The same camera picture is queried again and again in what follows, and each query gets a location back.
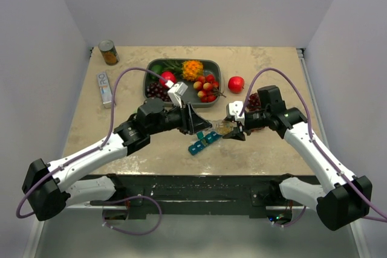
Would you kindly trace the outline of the amber pill bottle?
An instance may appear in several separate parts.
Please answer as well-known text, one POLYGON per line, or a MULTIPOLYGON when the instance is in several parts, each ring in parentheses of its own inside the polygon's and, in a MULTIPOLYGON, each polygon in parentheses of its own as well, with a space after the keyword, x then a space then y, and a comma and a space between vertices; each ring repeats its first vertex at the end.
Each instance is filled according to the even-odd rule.
POLYGON ((233 131, 235 124, 232 121, 227 120, 214 120, 210 122, 212 127, 211 130, 216 132, 218 135, 227 135, 233 131))

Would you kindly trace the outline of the teal weekly pill organizer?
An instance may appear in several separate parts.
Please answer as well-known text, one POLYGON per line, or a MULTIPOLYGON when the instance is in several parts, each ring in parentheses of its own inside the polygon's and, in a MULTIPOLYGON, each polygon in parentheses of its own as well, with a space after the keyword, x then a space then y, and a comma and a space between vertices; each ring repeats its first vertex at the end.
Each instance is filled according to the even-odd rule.
POLYGON ((221 137, 222 135, 216 133, 215 131, 211 131, 209 133, 199 132, 197 133, 198 140, 188 147, 188 152, 194 156, 219 140, 221 137))

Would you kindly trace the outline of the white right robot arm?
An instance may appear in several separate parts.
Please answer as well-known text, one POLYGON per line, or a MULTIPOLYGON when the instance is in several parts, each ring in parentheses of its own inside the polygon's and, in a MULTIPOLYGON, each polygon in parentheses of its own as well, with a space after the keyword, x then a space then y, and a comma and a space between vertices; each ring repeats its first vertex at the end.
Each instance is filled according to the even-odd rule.
POLYGON ((329 230, 335 231, 369 213, 372 183, 366 176, 358 177, 327 149, 308 127, 308 120, 298 108, 287 108, 277 86, 258 89, 261 108, 249 112, 242 101, 226 106, 226 120, 233 130, 226 139, 244 141, 252 130, 268 127, 275 131, 303 158, 315 174, 318 185, 285 174, 270 185, 272 203, 284 205, 292 200, 314 210, 329 230))

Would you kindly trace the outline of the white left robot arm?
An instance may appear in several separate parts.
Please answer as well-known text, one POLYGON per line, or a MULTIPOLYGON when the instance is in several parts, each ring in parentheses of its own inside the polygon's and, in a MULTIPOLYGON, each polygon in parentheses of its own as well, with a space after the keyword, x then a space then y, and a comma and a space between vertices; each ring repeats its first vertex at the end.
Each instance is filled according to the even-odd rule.
POLYGON ((49 163, 37 159, 30 163, 22 191, 32 215, 46 221, 58 215, 70 200, 69 188, 94 170, 139 151, 151 141, 151 135, 179 130, 195 135, 211 128, 190 103, 165 109, 159 98, 149 98, 125 122, 110 128, 106 137, 93 145, 49 163))

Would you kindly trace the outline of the dark grapes on table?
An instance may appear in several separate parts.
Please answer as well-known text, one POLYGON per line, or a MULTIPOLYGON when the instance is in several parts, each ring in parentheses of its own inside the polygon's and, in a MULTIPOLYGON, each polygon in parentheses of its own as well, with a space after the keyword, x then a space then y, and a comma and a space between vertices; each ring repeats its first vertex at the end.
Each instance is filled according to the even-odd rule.
POLYGON ((247 109, 250 112, 257 111, 261 109, 261 102, 259 99, 258 93, 253 93, 249 96, 247 109))

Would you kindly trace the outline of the red lychee bunch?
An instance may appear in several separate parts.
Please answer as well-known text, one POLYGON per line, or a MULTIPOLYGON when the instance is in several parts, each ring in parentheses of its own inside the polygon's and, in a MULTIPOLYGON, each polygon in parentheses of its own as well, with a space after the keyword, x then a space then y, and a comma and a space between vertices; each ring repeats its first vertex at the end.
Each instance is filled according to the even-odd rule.
POLYGON ((213 74, 198 76, 193 88, 202 103, 214 102, 218 97, 226 97, 220 90, 220 83, 213 74))

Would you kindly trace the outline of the red apple on table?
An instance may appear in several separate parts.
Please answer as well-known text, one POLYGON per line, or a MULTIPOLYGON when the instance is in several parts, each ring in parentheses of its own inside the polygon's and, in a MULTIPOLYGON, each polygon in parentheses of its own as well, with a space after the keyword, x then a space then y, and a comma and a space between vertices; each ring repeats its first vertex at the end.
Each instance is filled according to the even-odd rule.
POLYGON ((233 76, 228 81, 228 89, 230 92, 234 94, 239 94, 243 91, 245 85, 245 81, 240 76, 233 76))

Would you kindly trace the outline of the grey plastic fruit tray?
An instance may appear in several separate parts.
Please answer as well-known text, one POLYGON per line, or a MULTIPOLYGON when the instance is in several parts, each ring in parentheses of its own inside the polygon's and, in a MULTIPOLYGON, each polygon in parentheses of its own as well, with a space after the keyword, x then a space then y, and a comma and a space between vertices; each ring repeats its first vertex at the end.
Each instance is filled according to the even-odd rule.
MULTIPOLYGON (((178 62, 182 62, 182 61, 185 61, 185 60, 188 60, 188 59, 155 59, 155 60, 151 61, 148 64, 146 69, 151 71, 151 67, 153 65, 156 65, 156 64, 163 65, 163 62, 165 60, 177 60, 178 62)), ((213 61, 211 61, 211 60, 199 60, 199 61, 202 62, 203 65, 204 65, 204 72, 203 72, 204 75, 206 76, 208 74, 213 74, 215 76, 215 78, 217 79, 217 81, 219 81, 219 83, 220 83, 220 90, 223 93, 223 91, 224 91, 224 88, 223 88, 224 77, 221 74, 221 70, 220 70, 220 67, 218 66, 218 64, 213 62, 213 61)), ((183 100, 188 101, 194 108, 209 108, 209 107, 213 106, 219 100, 219 97, 218 97, 214 102, 211 102, 211 103, 202 103, 202 102, 200 102, 200 100, 199 100, 199 98, 197 96, 197 92, 193 88, 193 83, 194 82, 184 80, 181 76, 179 76, 177 74, 174 74, 174 76, 176 77, 177 82, 183 82, 183 83, 185 83, 188 86, 186 92, 183 95, 183 100)), ((144 76, 144 81, 143 81, 143 95, 144 95, 144 98, 146 98, 145 97, 145 89, 152 82, 158 82, 159 83, 159 78, 157 78, 153 74, 146 73, 145 76, 144 76)), ((165 102, 164 105, 165 105, 165 107, 171 107, 172 106, 172 102, 171 101, 170 102, 165 102)))

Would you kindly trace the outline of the small orange pineapple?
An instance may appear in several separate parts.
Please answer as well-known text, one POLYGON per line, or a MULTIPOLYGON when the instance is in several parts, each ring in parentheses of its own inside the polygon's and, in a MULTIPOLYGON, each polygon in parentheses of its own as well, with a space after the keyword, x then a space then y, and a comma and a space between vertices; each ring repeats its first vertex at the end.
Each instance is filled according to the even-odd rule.
POLYGON ((185 60, 182 62, 165 60, 163 65, 164 71, 170 71, 191 82, 196 81, 204 72, 204 65, 199 60, 185 60))

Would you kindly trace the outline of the dark grapes in tray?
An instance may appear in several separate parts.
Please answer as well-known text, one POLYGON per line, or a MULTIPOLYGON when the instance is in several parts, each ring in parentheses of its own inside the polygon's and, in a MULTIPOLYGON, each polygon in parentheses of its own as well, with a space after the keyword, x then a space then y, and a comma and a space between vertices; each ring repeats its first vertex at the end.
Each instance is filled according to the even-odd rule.
POLYGON ((145 97, 146 98, 159 98, 164 102, 170 102, 171 99, 168 95, 168 88, 164 87, 162 84, 158 82, 150 83, 145 89, 145 97))

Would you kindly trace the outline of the red apple in tray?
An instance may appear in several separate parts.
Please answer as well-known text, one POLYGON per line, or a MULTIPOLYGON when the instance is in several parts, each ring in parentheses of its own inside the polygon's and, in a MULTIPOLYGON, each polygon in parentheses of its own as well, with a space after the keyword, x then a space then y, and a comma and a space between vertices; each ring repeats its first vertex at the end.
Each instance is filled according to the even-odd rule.
POLYGON ((166 82, 171 81, 172 83, 176 83, 177 79, 174 76, 174 74, 170 71, 165 71, 161 74, 161 78, 159 79, 160 84, 164 87, 167 88, 166 82))

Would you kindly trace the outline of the green lime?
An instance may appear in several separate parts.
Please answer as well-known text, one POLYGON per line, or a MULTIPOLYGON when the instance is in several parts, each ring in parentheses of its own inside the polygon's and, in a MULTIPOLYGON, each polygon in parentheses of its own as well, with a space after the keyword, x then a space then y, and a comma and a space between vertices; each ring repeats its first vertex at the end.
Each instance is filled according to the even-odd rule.
POLYGON ((161 75, 164 71, 164 67, 163 67, 163 65, 156 64, 156 65, 153 65, 151 67, 151 71, 158 74, 158 75, 161 75))

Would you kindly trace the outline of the silver R&O toothpaste box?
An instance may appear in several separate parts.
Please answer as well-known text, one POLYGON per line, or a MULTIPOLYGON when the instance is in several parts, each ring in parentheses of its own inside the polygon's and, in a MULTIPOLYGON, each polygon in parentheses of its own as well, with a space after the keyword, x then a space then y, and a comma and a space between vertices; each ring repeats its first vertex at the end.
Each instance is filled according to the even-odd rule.
POLYGON ((115 102, 112 100, 112 90, 109 84, 107 73, 105 71, 98 73, 96 77, 100 96, 102 99, 102 105, 104 108, 110 109, 112 105, 115 105, 115 102))

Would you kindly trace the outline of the tin can with fruit label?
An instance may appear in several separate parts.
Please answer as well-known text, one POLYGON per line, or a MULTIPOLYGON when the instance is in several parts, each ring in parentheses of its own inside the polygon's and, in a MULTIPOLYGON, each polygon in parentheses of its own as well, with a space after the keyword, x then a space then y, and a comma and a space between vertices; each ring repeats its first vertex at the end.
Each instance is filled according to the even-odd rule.
POLYGON ((98 48, 107 65, 116 65, 119 62, 119 55, 112 40, 102 40, 98 48))

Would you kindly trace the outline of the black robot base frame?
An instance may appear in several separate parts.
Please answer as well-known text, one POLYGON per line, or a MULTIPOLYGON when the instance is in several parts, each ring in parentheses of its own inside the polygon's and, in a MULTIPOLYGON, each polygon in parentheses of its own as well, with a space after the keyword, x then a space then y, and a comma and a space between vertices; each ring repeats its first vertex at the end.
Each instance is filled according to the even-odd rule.
POLYGON ((105 205, 129 207, 130 219, 149 214, 227 215, 265 218, 271 207, 286 207, 278 175, 116 175, 118 189, 105 205))

